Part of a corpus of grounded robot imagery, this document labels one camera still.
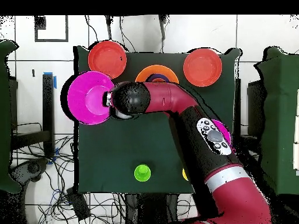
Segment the chair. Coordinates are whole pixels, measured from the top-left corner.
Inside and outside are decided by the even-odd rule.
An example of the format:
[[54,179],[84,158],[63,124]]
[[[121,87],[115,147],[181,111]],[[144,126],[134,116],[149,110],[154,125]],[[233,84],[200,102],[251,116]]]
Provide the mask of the chair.
[[[0,40],[0,219],[7,224],[27,224],[25,194],[30,181],[38,181],[54,156],[53,76],[43,75],[43,131],[14,134],[17,127],[16,89],[18,82],[9,76],[6,60],[18,45]],[[44,142],[45,158],[31,159],[11,168],[12,151]]]

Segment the blue tape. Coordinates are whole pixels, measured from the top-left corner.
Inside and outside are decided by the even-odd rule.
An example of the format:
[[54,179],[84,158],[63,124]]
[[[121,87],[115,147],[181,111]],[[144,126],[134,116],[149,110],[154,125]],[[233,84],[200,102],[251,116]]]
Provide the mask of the blue tape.
[[57,88],[57,85],[56,85],[56,76],[53,79],[53,86],[54,86],[55,89]]
[[56,148],[56,149],[55,149],[55,155],[59,155],[59,148]]

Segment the table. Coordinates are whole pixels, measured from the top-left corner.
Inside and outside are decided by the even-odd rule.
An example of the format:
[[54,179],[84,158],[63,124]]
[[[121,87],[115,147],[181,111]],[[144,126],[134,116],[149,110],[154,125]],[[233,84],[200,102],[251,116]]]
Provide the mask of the table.
[[[75,64],[78,72],[90,71],[88,50],[78,46]],[[222,74],[209,87],[195,87],[183,73],[188,54],[154,54],[151,52],[126,53],[124,72],[113,83],[135,81],[139,72],[149,65],[164,65],[177,75],[179,84],[199,103],[205,101],[219,118],[206,106],[212,119],[222,121],[232,132],[235,60],[237,48],[221,54]],[[177,153],[168,118],[164,113],[139,116],[135,120],[110,118],[101,125],[79,125],[79,193],[193,193],[191,184],[182,176],[182,162]],[[134,178],[134,169],[141,163],[151,169],[151,178],[144,183]]]

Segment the red robot arm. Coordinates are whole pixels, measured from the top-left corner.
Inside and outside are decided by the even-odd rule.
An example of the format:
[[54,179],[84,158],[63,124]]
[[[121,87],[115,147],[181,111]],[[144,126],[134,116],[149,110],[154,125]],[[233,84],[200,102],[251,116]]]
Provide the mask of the red robot arm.
[[175,83],[126,82],[112,106],[127,115],[167,111],[196,194],[212,193],[218,217],[192,224],[271,224],[269,206],[221,132],[187,91]]

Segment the magenta bowl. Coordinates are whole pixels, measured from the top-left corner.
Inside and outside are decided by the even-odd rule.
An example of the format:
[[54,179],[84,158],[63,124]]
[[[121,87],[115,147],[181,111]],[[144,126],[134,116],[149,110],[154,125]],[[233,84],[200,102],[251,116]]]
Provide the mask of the magenta bowl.
[[113,82],[105,74],[84,72],[68,89],[68,108],[80,123],[100,124],[109,118],[109,107],[103,105],[103,94],[113,87]]

